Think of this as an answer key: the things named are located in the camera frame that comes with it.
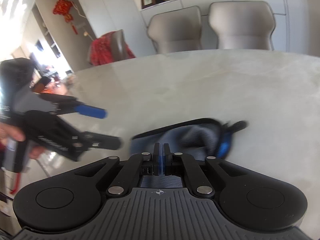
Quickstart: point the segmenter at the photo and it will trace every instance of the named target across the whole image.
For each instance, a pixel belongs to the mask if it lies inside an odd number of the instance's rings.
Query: beige leather chair
[[[218,36],[219,49],[273,50],[271,35],[276,22],[266,2],[212,3],[209,25]]]
[[[202,49],[201,13],[198,6],[154,15],[148,35],[157,52],[169,53]]]
[[[116,31],[112,34],[110,46],[114,61],[120,61],[129,58],[123,30]]]

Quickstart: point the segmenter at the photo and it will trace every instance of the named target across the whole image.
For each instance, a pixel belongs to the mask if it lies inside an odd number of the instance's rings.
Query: hanging decoration
[[[69,13],[71,7],[73,7],[73,2],[68,0],[58,0],[53,9],[53,14],[63,15],[66,23],[70,23],[75,34],[78,34],[76,27],[72,23],[73,16]]]

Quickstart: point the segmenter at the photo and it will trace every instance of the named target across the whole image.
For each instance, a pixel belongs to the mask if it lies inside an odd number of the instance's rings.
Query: ceiling
[[[0,61],[18,46],[35,0],[0,0]]]

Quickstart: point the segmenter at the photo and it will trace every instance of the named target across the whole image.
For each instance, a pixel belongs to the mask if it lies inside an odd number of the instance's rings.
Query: marble tabletop
[[[260,50],[155,55],[82,70],[72,93],[107,109],[108,118],[63,118],[119,136],[124,146],[88,151],[78,163],[43,156],[50,175],[110,155],[126,160],[130,138],[159,127],[203,117],[247,120],[227,160],[301,189],[308,211],[300,228],[320,238],[320,58]]]

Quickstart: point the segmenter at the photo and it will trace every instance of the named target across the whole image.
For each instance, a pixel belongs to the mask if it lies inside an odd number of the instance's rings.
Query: red garment
[[[111,36],[115,32],[109,32],[96,39],[91,44],[90,61],[94,66],[100,66],[114,62],[111,53]],[[126,44],[126,50],[129,58],[135,58],[135,55]]]

